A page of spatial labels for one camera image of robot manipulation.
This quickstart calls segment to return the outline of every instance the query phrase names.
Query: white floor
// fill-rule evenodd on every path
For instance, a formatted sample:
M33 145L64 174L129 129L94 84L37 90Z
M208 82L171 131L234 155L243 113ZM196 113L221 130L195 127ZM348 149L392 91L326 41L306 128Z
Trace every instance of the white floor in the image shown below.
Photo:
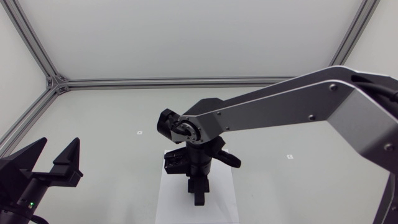
M73 91L61 95L18 149L47 137L35 171L81 139L77 188L52 187L36 215L49 223L154 223L164 150L182 147L156 130L160 112L256 88ZM387 171L358 155L326 122L230 132L241 223L372 223Z

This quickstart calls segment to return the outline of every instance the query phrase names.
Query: white platform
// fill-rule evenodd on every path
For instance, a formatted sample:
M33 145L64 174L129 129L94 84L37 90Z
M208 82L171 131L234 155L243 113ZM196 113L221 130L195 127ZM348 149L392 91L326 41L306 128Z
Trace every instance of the white platform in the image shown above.
M205 193L204 206L194 206L194 194L187 192L188 179L184 174L162 170L156 224L239 224L230 166L212 159L210 192Z

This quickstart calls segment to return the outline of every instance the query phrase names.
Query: aluminum frame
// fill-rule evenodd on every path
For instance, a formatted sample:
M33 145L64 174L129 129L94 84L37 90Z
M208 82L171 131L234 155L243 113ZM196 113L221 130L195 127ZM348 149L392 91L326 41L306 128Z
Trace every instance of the aluminum frame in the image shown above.
M342 65L352 51L366 24L370 20L379 0L363 0L350 28L340 44L330 65ZM152 79L92 79L69 80L58 73L37 38L18 0L1 1L10 20L17 29L33 58L42 69L47 90L16 121L0 139L0 157L14 150L25 133L38 120L58 95L71 90L115 90L129 88L203 88L203 87L248 87L267 86L293 77L219 77L219 78L152 78Z

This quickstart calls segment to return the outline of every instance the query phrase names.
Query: white wall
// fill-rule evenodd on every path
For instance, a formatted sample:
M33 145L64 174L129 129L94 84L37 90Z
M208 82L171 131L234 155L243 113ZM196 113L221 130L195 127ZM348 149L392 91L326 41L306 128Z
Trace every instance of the white wall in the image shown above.
M0 136L44 91L44 74L0 6Z
M327 67L362 0L21 0L61 74L303 75Z
M17 149L47 137L34 171L48 172L54 158L79 137L84 177L77 188L49 188L36 215L58 224L154 223L164 150L183 147L157 132L160 112L170 108L182 114L202 98L226 100L254 89L96 90L59 96ZM389 173L356 153L328 123L221 136L224 148L242 160L241 168L232 170L241 223L373 222ZM186 186L187 180L180 184Z
M345 65L398 78L398 1L382 0Z

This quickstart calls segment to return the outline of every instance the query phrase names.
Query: white enclosure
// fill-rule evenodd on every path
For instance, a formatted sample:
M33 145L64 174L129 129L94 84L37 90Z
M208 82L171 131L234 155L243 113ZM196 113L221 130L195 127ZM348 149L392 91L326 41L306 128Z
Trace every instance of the white enclosure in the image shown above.
M0 158L46 137L48 172L81 140L78 186L35 212L49 223L154 223L164 150L183 147L156 130L166 108L330 65L398 78L395 0L1 3ZM327 122L222 137L240 223L373 223L389 172Z
M398 78L398 1L381 1L345 65Z
M0 136L45 90L45 78L7 13L0 10Z
M21 1L72 79L302 75L329 66L360 4Z

